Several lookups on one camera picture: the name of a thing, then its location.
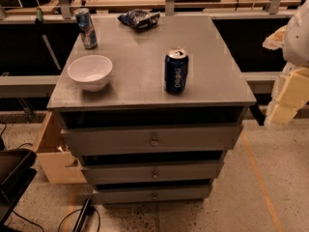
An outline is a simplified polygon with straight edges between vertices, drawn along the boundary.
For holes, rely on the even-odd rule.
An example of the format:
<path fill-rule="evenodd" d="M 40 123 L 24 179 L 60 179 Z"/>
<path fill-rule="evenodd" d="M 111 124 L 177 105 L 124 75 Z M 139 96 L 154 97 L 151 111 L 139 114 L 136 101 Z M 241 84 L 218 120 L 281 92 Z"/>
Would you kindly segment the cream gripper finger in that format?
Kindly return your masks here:
<path fill-rule="evenodd" d="M 281 48 L 283 46 L 285 32 L 286 26 L 282 26 L 277 29 L 274 33 L 265 38 L 263 42 L 263 47 L 270 50 L 276 50 L 278 48 Z"/>
<path fill-rule="evenodd" d="M 299 109 L 309 102 L 309 69 L 288 68 L 275 81 L 272 100 L 267 107 L 266 124 L 288 125 Z"/>

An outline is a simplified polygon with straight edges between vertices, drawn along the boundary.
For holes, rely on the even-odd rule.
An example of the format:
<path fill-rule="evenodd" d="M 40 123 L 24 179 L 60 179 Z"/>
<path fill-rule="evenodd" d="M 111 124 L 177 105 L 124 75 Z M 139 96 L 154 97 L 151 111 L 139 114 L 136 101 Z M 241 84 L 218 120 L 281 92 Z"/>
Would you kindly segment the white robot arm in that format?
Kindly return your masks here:
<path fill-rule="evenodd" d="M 286 61 L 273 85 L 266 124 L 287 125 L 309 102 L 309 0 L 285 26 L 264 40 L 263 47 L 281 48 Z"/>

